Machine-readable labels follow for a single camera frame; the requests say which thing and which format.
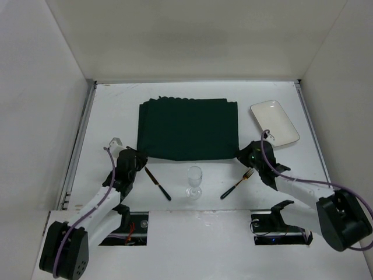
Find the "gold fork dark green handle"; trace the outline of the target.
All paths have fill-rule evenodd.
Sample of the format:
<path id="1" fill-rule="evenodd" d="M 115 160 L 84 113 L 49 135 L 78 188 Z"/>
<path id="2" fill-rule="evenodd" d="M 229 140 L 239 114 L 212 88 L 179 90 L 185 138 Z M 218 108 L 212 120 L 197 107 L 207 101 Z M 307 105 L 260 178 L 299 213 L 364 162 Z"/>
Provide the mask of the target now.
<path id="1" fill-rule="evenodd" d="M 244 175 L 242 176 L 242 178 L 236 183 L 234 184 L 232 187 L 230 187 L 226 192 L 224 192 L 221 196 L 220 196 L 220 199 L 223 200 L 225 199 L 229 194 L 231 194 L 235 189 L 236 187 L 244 180 L 247 180 L 249 179 L 253 174 L 254 174 L 255 170 L 254 169 L 249 169 L 247 172 L 244 173 Z"/>

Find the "gold knife dark green handle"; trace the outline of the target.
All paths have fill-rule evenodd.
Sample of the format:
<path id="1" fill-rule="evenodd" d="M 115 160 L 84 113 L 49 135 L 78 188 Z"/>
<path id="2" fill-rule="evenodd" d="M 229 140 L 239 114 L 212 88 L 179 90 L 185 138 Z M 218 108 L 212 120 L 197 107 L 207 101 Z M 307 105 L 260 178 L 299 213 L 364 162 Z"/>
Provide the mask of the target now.
<path id="1" fill-rule="evenodd" d="M 158 188 L 161 190 L 161 192 L 163 193 L 163 195 L 166 197 L 166 199 L 168 201 L 171 201 L 172 198 L 171 196 L 169 195 L 169 193 L 163 188 L 163 186 L 157 181 L 157 179 L 155 178 L 155 176 L 150 172 L 150 170 L 145 167 L 145 172 L 146 174 L 149 176 L 149 178 L 151 179 L 151 181 L 156 185 L 158 186 Z"/>

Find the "white rectangular plate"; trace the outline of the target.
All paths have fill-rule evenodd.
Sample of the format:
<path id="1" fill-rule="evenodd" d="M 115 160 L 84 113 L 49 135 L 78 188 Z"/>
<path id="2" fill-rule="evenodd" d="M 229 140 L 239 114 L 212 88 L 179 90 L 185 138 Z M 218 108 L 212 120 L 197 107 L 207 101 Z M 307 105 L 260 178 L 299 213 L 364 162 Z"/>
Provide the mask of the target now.
<path id="1" fill-rule="evenodd" d="M 251 106 L 251 111 L 262 131 L 269 130 L 275 142 L 274 147 L 280 147 L 297 142 L 300 136 L 290 121 L 288 115 L 276 100 L 264 101 Z"/>

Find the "dark green cloth placemat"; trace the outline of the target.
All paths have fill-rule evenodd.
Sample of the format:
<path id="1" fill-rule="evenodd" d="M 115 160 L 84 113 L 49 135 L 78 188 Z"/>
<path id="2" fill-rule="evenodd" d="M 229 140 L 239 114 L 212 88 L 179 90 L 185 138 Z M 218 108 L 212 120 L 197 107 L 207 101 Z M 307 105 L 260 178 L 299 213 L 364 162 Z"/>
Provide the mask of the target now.
<path id="1" fill-rule="evenodd" d="M 139 106 L 137 149 L 173 161 L 232 159 L 239 150 L 238 104 L 159 97 Z"/>

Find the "clear wine glass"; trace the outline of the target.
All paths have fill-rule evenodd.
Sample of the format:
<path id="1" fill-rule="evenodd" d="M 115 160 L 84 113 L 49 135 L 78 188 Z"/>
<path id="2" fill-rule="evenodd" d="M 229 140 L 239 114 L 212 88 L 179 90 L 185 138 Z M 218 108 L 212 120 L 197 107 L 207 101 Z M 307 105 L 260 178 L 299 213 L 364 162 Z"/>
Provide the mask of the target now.
<path id="1" fill-rule="evenodd" d="M 186 196 L 190 200 L 198 200 L 202 196 L 202 189 L 200 184 L 202 182 L 202 169 L 198 166 L 191 166 L 187 172 L 188 188 L 186 189 Z"/>

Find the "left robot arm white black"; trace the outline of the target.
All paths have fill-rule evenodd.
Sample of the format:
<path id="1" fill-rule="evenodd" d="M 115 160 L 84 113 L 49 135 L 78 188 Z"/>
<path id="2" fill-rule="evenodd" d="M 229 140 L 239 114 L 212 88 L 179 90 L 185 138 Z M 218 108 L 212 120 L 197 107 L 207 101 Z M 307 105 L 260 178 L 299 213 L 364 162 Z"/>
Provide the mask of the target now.
<path id="1" fill-rule="evenodd" d="M 47 229 L 38 266 L 55 279 L 80 279 L 87 268 L 90 249 L 129 223 L 130 210 L 122 202 L 148 158 L 145 153 L 125 148 L 110 161 L 112 171 L 97 194 L 75 216 L 64 222 L 55 221 Z"/>

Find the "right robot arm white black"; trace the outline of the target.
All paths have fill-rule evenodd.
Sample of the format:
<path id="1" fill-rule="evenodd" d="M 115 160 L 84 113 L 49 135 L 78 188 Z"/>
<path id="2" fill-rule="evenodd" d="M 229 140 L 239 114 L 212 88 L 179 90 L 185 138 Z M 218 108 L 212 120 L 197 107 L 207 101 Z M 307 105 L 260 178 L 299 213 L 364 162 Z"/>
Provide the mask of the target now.
<path id="1" fill-rule="evenodd" d="M 355 243 L 372 234 L 360 196 L 332 183 L 296 178 L 289 167 L 276 161 L 269 142 L 252 141 L 236 158 L 255 169 L 266 186 L 292 197 L 271 207 L 277 227 L 315 232 L 336 251 L 353 249 Z"/>

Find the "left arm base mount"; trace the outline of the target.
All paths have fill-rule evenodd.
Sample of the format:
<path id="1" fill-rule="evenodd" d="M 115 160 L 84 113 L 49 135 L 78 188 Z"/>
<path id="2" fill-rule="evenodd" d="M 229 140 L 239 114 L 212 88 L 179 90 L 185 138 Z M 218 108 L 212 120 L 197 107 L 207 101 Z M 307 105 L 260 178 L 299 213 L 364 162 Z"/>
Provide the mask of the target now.
<path id="1" fill-rule="evenodd" d="M 100 246 L 146 246 L 148 212 L 131 212 L 129 222 L 109 234 Z"/>

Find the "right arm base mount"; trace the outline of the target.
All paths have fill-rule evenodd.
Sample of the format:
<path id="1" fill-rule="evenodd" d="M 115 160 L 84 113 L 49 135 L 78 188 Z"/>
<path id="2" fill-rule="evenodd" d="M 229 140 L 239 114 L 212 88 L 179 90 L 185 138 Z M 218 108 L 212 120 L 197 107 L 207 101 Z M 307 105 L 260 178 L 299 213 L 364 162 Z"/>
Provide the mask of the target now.
<path id="1" fill-rule="evenodd" d="M 250 230 L 256 246 L 309 246 L 314 239 L 312 232 L 287 225 L 279 215 L 270 211 L 252 212 Z"/>

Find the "left aluminium table rail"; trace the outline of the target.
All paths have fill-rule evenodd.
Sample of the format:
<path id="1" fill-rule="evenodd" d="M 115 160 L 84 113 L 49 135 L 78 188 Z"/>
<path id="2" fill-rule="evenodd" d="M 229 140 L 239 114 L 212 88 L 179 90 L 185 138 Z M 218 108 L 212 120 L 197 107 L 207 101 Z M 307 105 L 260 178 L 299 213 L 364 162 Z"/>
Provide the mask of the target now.
<path id="1" fill-rule="evenodd" d="M 83 104 L 82 112 L 79 119 L 78 129 L 76 131 L 75 141 L 73 144 L 73 149 L 71 157 L 68 164 L 68 169 L 62 184 L 61 195 L 59 196 L 57 203 L 57 210 L 67 210 L 68 203 L 71 196 L 71 191 L 73 187 L 73 182 L 75 180 L 76 171 L 78 168 L 79 158 L 82 151 L 82 146 L 84 143 L 84 138 L 87 130 L 87 125 L 89 122 L 90 113 L 92 110 L 92 105 L 94 101 L 94 96 L 96 92 L 97 82 L 93 79 L 86 79 L 87 82 L 87 92 L 85 96 L 85 102 Z"/>

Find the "aluminium table rail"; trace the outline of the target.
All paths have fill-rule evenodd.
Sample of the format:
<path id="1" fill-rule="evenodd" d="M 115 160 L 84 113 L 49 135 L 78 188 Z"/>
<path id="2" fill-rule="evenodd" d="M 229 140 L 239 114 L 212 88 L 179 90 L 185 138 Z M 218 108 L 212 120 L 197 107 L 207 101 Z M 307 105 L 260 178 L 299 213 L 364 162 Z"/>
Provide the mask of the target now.
<path id="1" fill-rule="evenodd" d="M 84 138 L 87 130 L 87 125 L 89 122 L 90 113 L 92 110 L 92 105 L 94 101 L 94 96 L 96 92 L 97 82 L 93 79 L 86 79 L 87 82 L 87 92 L 85 96 L 85 102 L 83 104 L 82 112 L 79 119 L 78 129 L 76 131 L 75 141 L 73 144 L 73 149 L 71 157 L 68 164 L 68 169 L 62 184 L 61 195 L 59 196 L 57 203 L 57 210 L 67 210 L 68 203 L 71 196 L 71 191 L 73 187 L 73 182 L 75 180 L 76 171 L 78 168 L 79 158 L 82 151 L 82 146 L 84 143 Z"/>
<path id="2" fill-rule="evenodd" d="M 308 107 L 306 105 L 304 95 L 302 93 L 301 80 L 295 80 L 294 84 L 295 84 L 295 88 L 297 90 L 298 97 L 300 99 L 304 114 L 305 114 L 306 119 L 307 119 L 307 123 L 308 123 L 309 129 L 310 129 L 311 135 L 312 135 L 313 142 L 314 142 L 315 147 L 317 149 L 318 157 L 319 157 L 319 160 L 321 162 L 323 172 L 325 174 L 325 177 L 326 177 L 327 181 L 330 182 L 330 176 L 329 176 L 328 168 L 326 167 L 324 156 L 322 154 L 321 147 L 319 145 L 319 141 L 318 141 L 318 138 L 317 138 L 317 135 L 315 133 L 315 129 L 314 129 L 314 126 L 313 126 L 313 123 L 312 123 L 312 120 L 311 120 L 311 116 L 309 114 Z"/>

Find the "right aluminium table rail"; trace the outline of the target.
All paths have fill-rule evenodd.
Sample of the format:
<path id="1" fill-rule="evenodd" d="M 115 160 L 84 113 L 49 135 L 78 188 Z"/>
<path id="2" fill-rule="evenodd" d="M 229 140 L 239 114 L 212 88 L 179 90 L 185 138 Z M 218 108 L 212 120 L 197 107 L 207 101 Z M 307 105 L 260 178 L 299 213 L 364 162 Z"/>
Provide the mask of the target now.
<path id="1" fill-rule="evenodd" d="M 317 138 L 317 135 L 315 133 L 315 129 L 314 129 L 314 126 L 313 126 L 313 123 L 312 123 L 312 120 L 311 120 L 311 116 L 309 114 L 308 107 L 306 105 L 304 95 L 302 93 L 301 80 L 295 80 L 294 84 L 295 84 L 295 88 L 297 90 L 298 97 L 300 99 L 304 114 L 305 114 L 306 119 L 307 119 L 307 123 L 308 123 L 309 129 L 310 129 L 311 135 L 312 135 L 313 142 L 314 142 L 315 147 L 317 149 L 318 157 L 319 157 L 319 160 L 321 162 L 323 172 L 325 174 L 325 177 L 326 177 L 327 181 L 330 182 L 330 176 L 329 176 L 328 168 L 326 167 L 324 156 L 322 154 L 321 147 L 319 145 L 319 141 L 318 141 L 318 138 Z"/>

